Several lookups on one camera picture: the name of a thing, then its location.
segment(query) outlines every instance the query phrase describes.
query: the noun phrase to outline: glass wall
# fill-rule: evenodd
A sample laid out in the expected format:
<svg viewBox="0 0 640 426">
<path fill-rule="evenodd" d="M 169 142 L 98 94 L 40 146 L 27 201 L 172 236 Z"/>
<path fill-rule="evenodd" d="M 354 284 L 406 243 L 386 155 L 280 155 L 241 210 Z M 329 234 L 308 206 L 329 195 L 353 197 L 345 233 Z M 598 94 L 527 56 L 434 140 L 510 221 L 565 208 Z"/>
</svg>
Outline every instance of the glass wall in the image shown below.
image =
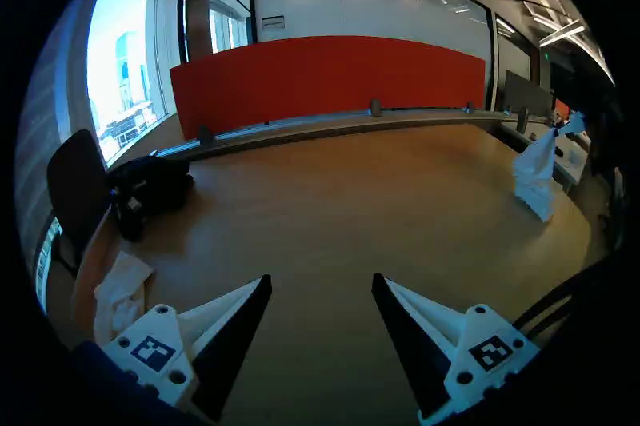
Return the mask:
<svg viewBox="0 0 640 426">
<path fill-rule="evenodd" d="M 365 35 L 444 46 L 491 70 L 486 10 L 470 0 L 255 0 L 258 40 Z"/>
<path fill-rule="evenodd" d="M 249 3 L 250 0 L 209 0 L 212 53 L 247 45 Z"/>
<path fill-rule="evenodd" d="M 531 53 L 534 46 L 502 18 L 496 17 L 498 33 L 498 89 L 495 110 L 503 110 L 506 71 L 533 80 Z"/>
</svg>

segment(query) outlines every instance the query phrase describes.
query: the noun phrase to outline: sky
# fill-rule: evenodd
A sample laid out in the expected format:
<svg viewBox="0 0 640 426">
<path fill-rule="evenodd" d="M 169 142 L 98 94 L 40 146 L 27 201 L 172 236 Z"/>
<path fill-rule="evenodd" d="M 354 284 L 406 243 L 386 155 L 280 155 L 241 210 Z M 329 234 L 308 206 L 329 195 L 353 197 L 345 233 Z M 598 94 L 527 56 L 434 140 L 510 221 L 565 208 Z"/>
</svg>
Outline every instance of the sky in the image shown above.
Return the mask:
<svg viewBox="0 0 640 426">
<path fill-rule="evenodd" d="M 86 53 L 86 83 L 94 101 L 100 130 L 113 121 L 121 107 L 115 42 L 127 31 L 145 41 L 146 0 L 97 0 L 91 18 Z"/>
</svg>

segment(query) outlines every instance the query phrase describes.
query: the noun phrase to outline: black chair backrest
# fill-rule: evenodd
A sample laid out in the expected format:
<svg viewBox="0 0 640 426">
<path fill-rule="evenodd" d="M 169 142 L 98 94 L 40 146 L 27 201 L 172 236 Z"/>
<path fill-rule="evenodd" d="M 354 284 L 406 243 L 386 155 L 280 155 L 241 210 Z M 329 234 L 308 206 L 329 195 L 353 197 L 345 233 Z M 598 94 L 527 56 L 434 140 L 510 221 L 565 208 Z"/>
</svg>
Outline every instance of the black chair backrest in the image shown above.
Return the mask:
<svg viewBox="0 0 640 426">
<path fill-rule="evenodd" d="M 79 259 L 110 203 L 106 171 L 91 133 L 81 129 L 46 167 L 54 214 Z"/>
</svg>

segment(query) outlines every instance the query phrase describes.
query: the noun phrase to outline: office chair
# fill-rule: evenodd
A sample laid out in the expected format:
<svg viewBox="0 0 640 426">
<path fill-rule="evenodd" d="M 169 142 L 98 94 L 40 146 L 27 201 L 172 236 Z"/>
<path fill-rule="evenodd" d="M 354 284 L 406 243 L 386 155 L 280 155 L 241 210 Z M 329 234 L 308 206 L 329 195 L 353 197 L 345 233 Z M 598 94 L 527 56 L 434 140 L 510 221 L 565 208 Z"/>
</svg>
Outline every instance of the office chair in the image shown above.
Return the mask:
<svg viewBox="0 0 640 426">
<path fill-rule="evenodd" d="M 102 158 L 91 133 L 81 129 L 66 140 L 46 167 L 46 183 L 62 236 L 52 244 L 54 261 L 60 261 L 76 277 L 82 254 L 110 204 Z M 63 240 L 72 256 L 63 259 Z"/>
</svg>

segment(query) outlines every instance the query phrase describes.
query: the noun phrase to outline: crumpled paper towel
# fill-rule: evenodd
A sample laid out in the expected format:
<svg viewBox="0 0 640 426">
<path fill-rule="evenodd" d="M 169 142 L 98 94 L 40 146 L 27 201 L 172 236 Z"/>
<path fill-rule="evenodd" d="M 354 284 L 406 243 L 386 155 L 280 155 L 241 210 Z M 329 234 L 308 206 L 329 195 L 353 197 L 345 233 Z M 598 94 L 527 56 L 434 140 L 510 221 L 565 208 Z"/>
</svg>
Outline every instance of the crumpled paper towel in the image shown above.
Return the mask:
<svg viewBox="0 0 640 426">
<path fill-rule="evenodd" d="M 94 339 L 103 346 L 131 326 L 145 308 L 144 282 L 154 270 L 121 251 L 114 267 L 94 290 Z"/>
<path fill-rule="evenodd" d="M 574 113 L 569 123 L 558 129 L 558 136 L 584 131 L 584 115 Z M 554 212 L 554 200 L 558 192 L 552 180 L 555 162 L 555 129 L 550 129 L 538 140 L 531 143 L 514 160 L 515 195 L 547 222 Z"/>
</svg>

